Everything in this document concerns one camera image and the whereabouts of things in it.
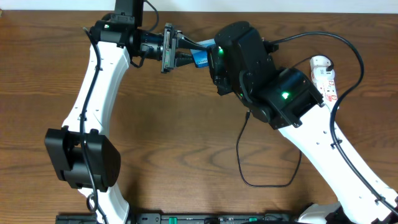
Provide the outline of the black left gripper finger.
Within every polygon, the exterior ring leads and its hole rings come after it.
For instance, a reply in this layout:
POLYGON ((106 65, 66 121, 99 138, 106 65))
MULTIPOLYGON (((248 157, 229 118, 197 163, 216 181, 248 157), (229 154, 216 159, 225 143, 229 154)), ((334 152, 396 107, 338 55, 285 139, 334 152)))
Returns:
POLYGON ((189 49, 189 50, 206 50, 207 47, 200 45, 193 40, 189 39, 182 33, 177 34, 177 48, 179 49, 189 49))
POLYGON ((181 67, 181 66, 188 65, 191 63, 195 63, 192 54, 188 54, 188 53, 184 53, 184 52, 176 52, 175 53, 174 67, 181 67))

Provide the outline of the blue Galaxy smartphone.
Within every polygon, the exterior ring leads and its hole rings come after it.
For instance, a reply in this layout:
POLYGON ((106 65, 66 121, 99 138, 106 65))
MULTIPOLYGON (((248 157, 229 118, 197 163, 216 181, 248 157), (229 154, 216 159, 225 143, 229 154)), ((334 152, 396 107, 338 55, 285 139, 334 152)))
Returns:
MULTIPOLYGON (((214 39, 208 39, 198 42, 199 45, 204 46, 205 48, 215 45, 214 39)), ((190 53, 193 56, 193 60, 196 68, 203 68, 208 66, 208 57, 206 50, 191 50, 190 53)))

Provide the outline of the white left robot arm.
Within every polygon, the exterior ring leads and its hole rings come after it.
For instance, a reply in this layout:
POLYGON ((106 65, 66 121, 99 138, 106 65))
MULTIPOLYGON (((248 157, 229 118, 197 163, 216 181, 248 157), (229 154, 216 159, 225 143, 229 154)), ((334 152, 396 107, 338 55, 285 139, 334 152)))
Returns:
POLYGON ((117 180, 121 155, 109 140, 114 102, 133 57, 153 59, 162 71, 194 61, 205 46, 167 24, 161 34, 141 29, 138 14, 109 13, 87 29, 90 61, 77 99, 61 128, 44 144, 56 176, 86 198, 88 213, 58 215, 57 223, 129 223, 133 216, 117 180))

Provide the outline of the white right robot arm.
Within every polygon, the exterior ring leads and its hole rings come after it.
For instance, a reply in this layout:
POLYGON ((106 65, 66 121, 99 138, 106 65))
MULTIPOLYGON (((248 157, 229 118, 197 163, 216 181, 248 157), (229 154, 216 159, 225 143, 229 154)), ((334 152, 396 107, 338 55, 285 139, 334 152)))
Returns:
POLYGON ((269 124, 299 148, 335 193, 336 203, 313 204, 295 222, 396 223, 397 192, 372 171, 336 124, 341 98, 324 102, 320 85, 333 81, 333 62, 311 56, 311 76, 296 66, 277 68, 271 54, 278 46, 239 21, 216 34, 207 54, 218 93, 235 93, 248 116, 269 124))

